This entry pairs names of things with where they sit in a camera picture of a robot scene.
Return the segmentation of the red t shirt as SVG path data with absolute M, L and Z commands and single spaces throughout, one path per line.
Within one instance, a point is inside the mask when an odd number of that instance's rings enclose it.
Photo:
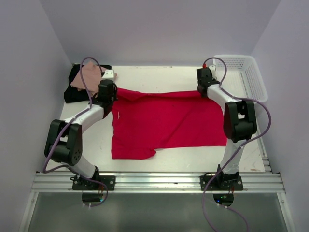
M 112 107 L 112 158 L 143 160 L 158 149 L 225 146 L 223 111 L 197 91 L 142 93 L 119 88 Z

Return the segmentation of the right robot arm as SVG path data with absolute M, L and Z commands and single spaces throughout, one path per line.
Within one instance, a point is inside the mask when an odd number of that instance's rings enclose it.
M 214 177 L 205 174 L 203 181 L 207 184 L 206 189 L 216 186 L 219 190 L 228 190 L 238 184 L 244 143 L 257 131 L 254 102 L 233 97 L 221 87 L 221 83 L 213 77 L 212 70 L 206 66 L 197 69 L 197 90 L 202 97 L 213 100 L 222 108 L 223 129 L 227 138 L 217 173 Z

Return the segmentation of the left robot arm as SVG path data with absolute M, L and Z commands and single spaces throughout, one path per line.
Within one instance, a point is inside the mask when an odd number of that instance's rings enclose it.
M 67 168 L 83 178 L 83 184 L 88 189 L 99 187 L 98 167 L 83 156 L 83 133 L 106 118 L 117 100 L 116 94 L 116 84 L 112 80 L 102 80 L 98 85 L 98 94 L 84 110 L 66 120 L 55 119 L 51 122 L 44 149 L 45 174 Z

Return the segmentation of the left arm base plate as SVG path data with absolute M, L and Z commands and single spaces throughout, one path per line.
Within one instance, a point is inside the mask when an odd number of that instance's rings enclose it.
M 114 190 L 116 178 L 114 175 L 98 175 L 92 178 L 92 181 L 85 180 L 80 176 L 72 176 L 70 180 L 73 182 L 73 190 Z

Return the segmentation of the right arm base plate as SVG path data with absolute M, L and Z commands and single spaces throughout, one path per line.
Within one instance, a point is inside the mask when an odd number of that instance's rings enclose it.
M 204 190 L 205 186 L 209 183 L 207 191 L 242 191 L 244 190 L 243 183 L 239 172 L 235 174 L 220 173 L 211 182 L 211 173 L 205 173 L 200 177 L 201 190 Z

